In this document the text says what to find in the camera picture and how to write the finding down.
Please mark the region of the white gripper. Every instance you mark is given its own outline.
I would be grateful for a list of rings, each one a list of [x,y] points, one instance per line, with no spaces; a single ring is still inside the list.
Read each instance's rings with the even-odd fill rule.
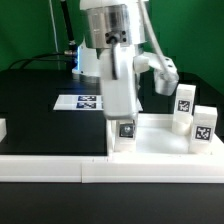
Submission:
[[[112,77],[111,50],[104,49],[100,55],[100,86],[103,96],[104,115],[108,120],[133,119],[138,112],[133,59],[135,48],[116,49],[117,79]],[[133,121],[119,124],[119,136],[133,138]]]

